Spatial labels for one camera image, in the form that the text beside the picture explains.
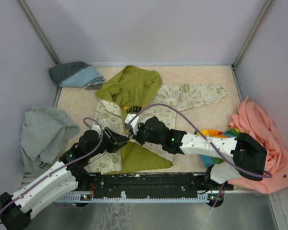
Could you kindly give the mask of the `cream green printed jacket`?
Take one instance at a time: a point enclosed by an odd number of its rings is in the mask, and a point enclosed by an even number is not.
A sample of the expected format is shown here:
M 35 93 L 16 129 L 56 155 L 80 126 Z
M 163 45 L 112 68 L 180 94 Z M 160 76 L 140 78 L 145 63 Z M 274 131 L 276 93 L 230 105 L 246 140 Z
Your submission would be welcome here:
M 145 122 L 156 116 L 168 128 L 174 128 L 176 112 L 219 102 L 227 96 L 224 87 L 210 84 L 163 84 L 158 72 L 127 66 L 108 80 L 97 92 L 94 119 L 118 134 L 126 134 L 124 121 L 151 104 L 161 104 L 142 113 Z M 89 163 L 91 173 L 132 173 L 170 168 L 174 156 L 153 144 L 143 146 L 130 141 L 115 153 L 107 151 Z

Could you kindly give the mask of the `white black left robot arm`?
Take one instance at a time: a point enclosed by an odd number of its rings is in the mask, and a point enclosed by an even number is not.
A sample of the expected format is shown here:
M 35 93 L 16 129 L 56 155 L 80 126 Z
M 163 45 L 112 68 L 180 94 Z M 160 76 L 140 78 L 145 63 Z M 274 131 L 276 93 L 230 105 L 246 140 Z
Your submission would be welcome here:
M 86 131 L 45 173 L 26 187 L 0 195 L 0 224 L 8 230 L 24 230 L 31 220 L 49 204 L 74 190 L 90 185 L 85 167 L 89 160 L 101 153 L 114 153 L 124 147 L 129 137 L 108 127 L 100 132 Z

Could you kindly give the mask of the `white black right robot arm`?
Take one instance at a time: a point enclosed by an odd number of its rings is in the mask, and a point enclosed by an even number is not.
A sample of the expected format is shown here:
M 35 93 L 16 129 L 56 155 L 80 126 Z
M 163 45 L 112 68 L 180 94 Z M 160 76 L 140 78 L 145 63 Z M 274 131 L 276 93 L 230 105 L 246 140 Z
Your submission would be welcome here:
M 144 123 L 133 121 L 130 133 L 137 143 L 158 145 L 170 154 L 220 157 L 223 162 L 214 164 L 204 181 L 212 190 L 226 181 L 240 177 L 252 181 L 271 177 L 271 174 L 264 170 L 266 149 L 246 133 L 239 133 L 237 137 L 230 138 L 192 134 L 169 129 L 155 116 Z

